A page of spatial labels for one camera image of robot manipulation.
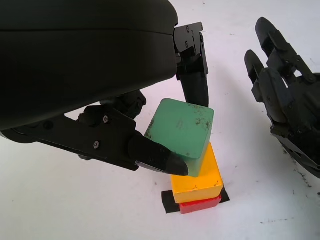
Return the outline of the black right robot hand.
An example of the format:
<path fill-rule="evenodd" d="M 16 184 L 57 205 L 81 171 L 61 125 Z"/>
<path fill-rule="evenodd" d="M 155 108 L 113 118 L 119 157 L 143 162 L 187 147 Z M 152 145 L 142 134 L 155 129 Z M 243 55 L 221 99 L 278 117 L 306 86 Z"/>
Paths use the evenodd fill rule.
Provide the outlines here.
<path fill-rule="evenodd" d="M 320 75 L 313 73 L 282 33 L 266 18 L 255 31 L 266 54 L 264 67 L 248 50 L 244 56 L 252 93 L 263 103 L 270 132 L 304 169 L 320 176 Z"/>

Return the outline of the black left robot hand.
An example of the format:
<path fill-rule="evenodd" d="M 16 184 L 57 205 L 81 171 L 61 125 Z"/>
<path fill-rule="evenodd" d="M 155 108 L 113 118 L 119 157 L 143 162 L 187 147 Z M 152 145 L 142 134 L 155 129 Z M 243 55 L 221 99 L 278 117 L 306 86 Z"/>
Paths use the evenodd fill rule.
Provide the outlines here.
<path fill-rule="evenodd" d="M 202 32 L 168 0 L 1 1 L 1 137 L 197 176 L 213 123 Z"/>

